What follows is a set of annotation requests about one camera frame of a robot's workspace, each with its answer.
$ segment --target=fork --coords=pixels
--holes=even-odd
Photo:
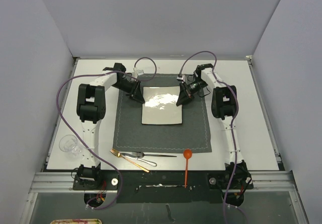
[[[175,155],[150,155],[150,154],[145,154],[143,152],[132,152],[132,155],[138,157],[138,158],[142,158],[144,156],[155,156],[155,157],[176,157]]]
[[[128,162],[134,164],[135,166],[139,167],[140,169],[142,169],[145,172],[150,172],[150,170],[146,169],[145,167],[142,167],[141,165],[138,165],[136,162],[133,162],[132,160],[129,160],[128,158],[124,157],[123,155],[120,154],[120,152],[118,152],[115,149],[111,149],[111,153],[114,154],[116,157],[118,158],[123,158],[125,160],[127,160]]]

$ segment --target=wall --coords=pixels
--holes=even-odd
[[[281,0],[254,54],[254,69],[286,167],[310,223],[321,223],[322,0]]]
[[[279,0],[43,0],[74,56],[253,54]]]
[[[0,222],[18,223],[72,56],[42,0],[0,0]]]

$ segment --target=square plate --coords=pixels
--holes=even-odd
[[[142,124],[182,124],[182,105],[176,106],[180,87],[143,87]]]

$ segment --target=utensil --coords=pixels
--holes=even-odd
[[[154,156],[154,157],[176,157],[175,155],[151,155],[151,154],[145,154],[143,152],[132,152],[132,155],[142,158],[144,156]]]
[[[139,167],[140,169],[142,169],[145,172],[150,172],[150,170],[146,169],[145,167],[142,167],[141,165],[138,165],[136,162],[133,162],[132,160],[129,160],[128,158],[124,157],[123,155],[120,154],[120,152],[118,152],[115,149],[111,149],[111,153],[114,154],[116,157],[118,158],[123,158],[125,160],[127,160],[128,162],[134,164],[135,166]]]
[[[187,187],[187,180],[188,180],[188,159],[191,158],[192,152],[190,149],[186,149],[183,152],[183,156],[186,158],[186,175],[185,175],[185,188]]]
[[[152,161],[149,161],[149,160],[144,160],[144,159],[141,159],[140,157],[137,157],[137,156],[134,156],[134,155],[131,155],[131,154],[127,154],[127,153],[120,153],[121,155],[125,156],[125,157],[128,157],[130,159],[133,159],[133,160],[139,160],[141,162],[144,162],[148,165],[151,165],[153,167],[156,167],[157,164],[155,162],[152,162]]]

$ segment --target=placemat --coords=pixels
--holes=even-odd
[[[148,79],[144,74],[140,79]],[[153,80],[142,82],[141,87],[178,86],[176,74],[156,74]],[[113,148],[119,151],[182,153],[189,148],[193,153],[211,151],[210,129],[204,98],[182,107],[183,123],[178,125],[143,125],[142,104],[130,100],[119,91]]]

